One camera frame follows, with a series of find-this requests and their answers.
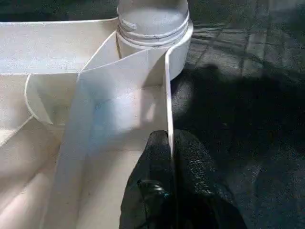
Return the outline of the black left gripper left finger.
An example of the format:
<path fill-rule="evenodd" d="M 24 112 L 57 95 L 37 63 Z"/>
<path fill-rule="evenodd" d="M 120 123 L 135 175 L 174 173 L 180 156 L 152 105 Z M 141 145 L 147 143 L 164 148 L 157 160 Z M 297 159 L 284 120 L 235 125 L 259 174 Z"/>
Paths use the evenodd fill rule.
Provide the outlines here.
<path fill-rule="evenodd" d="M 171 229 L 175 225 L 171 149 L 164 130 L 150 133 L 121 203 L 121 229 Z"/>

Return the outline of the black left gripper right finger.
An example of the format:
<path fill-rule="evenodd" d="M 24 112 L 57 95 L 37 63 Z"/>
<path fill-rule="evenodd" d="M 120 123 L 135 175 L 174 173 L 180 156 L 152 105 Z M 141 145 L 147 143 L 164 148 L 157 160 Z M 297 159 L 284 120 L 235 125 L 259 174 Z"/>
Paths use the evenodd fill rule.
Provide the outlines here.
<path fill-rule="evenodd" d="M 181 229 L 247 227 L 222 173 L 195 135 L 174 131 L 174 159 Z"/>

